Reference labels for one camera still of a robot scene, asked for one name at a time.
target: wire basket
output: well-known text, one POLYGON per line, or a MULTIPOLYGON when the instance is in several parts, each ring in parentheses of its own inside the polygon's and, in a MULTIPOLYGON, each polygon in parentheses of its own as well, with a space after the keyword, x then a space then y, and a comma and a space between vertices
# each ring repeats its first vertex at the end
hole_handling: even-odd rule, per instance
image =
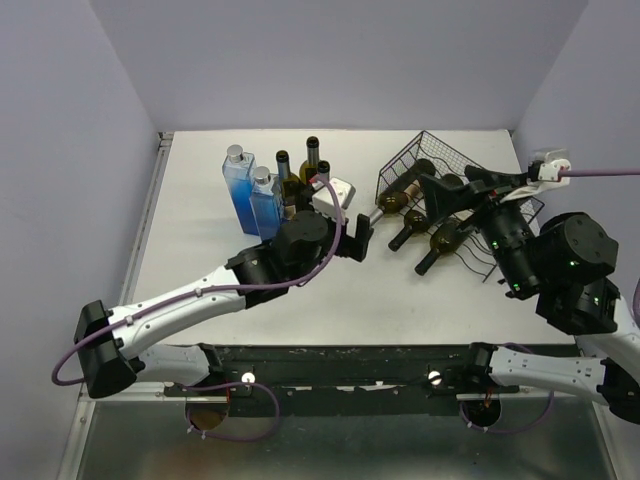
MULTIPOLYGON (((464 169, 467 165, 484 168, 425 130, 420 132, 389 163, 380 169, 376 199, 400 175, 409 170, 418 158, 426 158, 433 162, 436 167, 436 176, 442 177, 446 174, 454 174, 464 183, 468 183, 467 177, 464 175, 464 169)), ((426 214, 422 198, 422 193, 414 197, 409 202, 409 205, 402 209, 400 214, 404 216, 409 210, 418 210, 426 214)), ((537 198, 531 198, 524 202, 520 209, 527 223, 530 224, 543 207, 544 203, 542 201, 537 198)), ((458 212, 455 216, 459 220, 464 220, 470 214, 471 212, 469 211, 458 212)), ((491 251, 484 244, 484 240, 476 235, 475 232, 472 233, 455 255, 470 271, 483 277, 482 281, 485 282, 496 269, 496 263, 491 251)))

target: white tabletop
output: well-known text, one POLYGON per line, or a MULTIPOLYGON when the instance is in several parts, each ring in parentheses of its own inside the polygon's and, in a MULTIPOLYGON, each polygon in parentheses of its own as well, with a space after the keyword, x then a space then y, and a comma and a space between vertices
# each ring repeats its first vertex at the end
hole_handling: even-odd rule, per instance
MULTIPOLYGON (((348 214, 374 207, 378 171, 418 131, 227 130, 179 132, 142 257, 135 301, 149 298, 224 265, 259 242, 240 229, 221 168, 229 145, 255 153, 275 171, 275 152, 289 151, 297 170, 305 140, 320 139, 321 158, 334 176, 356 186, 348 214)), ((435 131, 435 136, 492 170, 520 171, 504 131, 435 131)), ((428 236, 413 237, 397 253, 387 243, 401 218, 375 226, 367 259, 335 258, 311 283, 253 309, 214 318, 167 343, 251 345, 571 343, 535 315, 535 299, 504 297, 499 272, 486 284, 456 257, 442 258, 424 276, 413 268, 427 253, 428 236)))

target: wall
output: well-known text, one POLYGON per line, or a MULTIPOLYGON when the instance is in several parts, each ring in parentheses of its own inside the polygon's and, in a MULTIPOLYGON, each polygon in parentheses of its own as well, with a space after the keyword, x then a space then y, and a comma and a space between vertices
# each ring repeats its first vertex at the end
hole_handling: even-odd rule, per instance
MULTIPOLYGON (((514 141, 524 162, 542 146, 567 146, 574 169, 640 167, 640 4, 592 0, 520 122, 514 141)), ((630 301, 640 276, 638 177, 572 179, 550 192, 546 217, 585 211, 620 242, 612 276, 630 301)), ((606 415, 605 432, 621 479, 640 471, 640 427, 606 415)))
POLYGON ((92 0, 163 130, 514 128, 586 0, 92 0))
POLYGON ((157 136, 85 0, 2 2, 0 44, 0 476, 51 479, 78 393, 51 368, 117 299, 157 136))

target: silver bottle cap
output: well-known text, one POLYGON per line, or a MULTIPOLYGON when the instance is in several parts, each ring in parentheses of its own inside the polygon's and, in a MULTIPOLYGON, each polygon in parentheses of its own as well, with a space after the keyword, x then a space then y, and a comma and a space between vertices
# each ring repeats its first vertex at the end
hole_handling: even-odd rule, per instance
POLYGON ((229 157, 229 160, 233 163, 241 162, 243 160, 243 153, 244 151, 240 145, 231 145, 227 148, 227 157, 229 157))
POLYGON ((256 167, 253 171, 253 178, 258 185, 266 185, 271 181, 271 172, 267 167, 256 167))

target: blue liquid bottle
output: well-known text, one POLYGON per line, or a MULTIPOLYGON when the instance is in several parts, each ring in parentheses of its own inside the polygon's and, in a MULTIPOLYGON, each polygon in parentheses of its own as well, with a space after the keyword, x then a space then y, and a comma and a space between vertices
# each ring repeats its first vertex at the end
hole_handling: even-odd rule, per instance
POLYGON ((258 235, 250 201, 254 168, 255 156, 252 153, 243 152, 240 145, 231 145, 227 149, 222 175, 227 182, 242 231, 250 235, 258 235))
POLYGON ((271 175, 267 167, 257 167, 253 172, 251 207, 262 241, 275 237, 283 217, 282 194, 277 175, 271 175))

